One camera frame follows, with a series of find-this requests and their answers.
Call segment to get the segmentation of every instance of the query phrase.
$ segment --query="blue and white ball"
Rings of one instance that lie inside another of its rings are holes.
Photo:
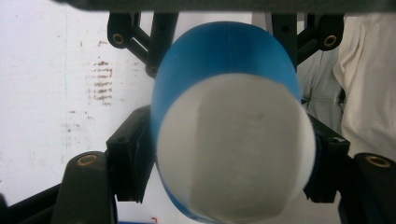
[[[159,69],[150,119],[163,185],[198,221],[276,216],[312,171],[294,67],[256,26],[213,22],[179,38]]]

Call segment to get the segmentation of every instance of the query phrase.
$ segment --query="brass screw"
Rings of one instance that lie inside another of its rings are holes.
[[[96,155],[92,155],[92,154],[85,155],[78,159],[77,165],[86,166],[86,165],[89,165],[89,164],[93,163],[94,161],[96,161],[96,159],[98,159],[98,157]]]
[[[330,48],[335,44],[336,41],[337,41],[337,37],[335,35],[329,35],[326,37],[326,39],[324,39],[323,45],[326,48]]]
[[[123,44],[123,36],[120,34],[114,34],[113,35],[113,40],[116,44],[121,45]]]
[[[365,159],[370,162],[374,166],[382,167],[382,168],[389,168],[390,163],[380,157],[377,156],[366,156]]]

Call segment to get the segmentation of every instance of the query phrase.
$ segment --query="metal frame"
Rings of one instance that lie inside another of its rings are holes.
[[[267,11],[273,13],[346,13],[396,11],[393,0],[55,0],[85,10]]]

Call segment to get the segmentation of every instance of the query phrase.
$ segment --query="white ball half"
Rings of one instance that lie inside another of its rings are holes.
[[[190,212],[249,223],[276,216],[303,190],[315,138],[282,84],[225,74],[197,83],[172,104],[157,157],[163,183]]]

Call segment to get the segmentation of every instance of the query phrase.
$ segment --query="white cloth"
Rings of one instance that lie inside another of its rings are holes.
[[[334,74],[346,91],[342,134],[350,155],[396,161],[396,14],[346,19]]]

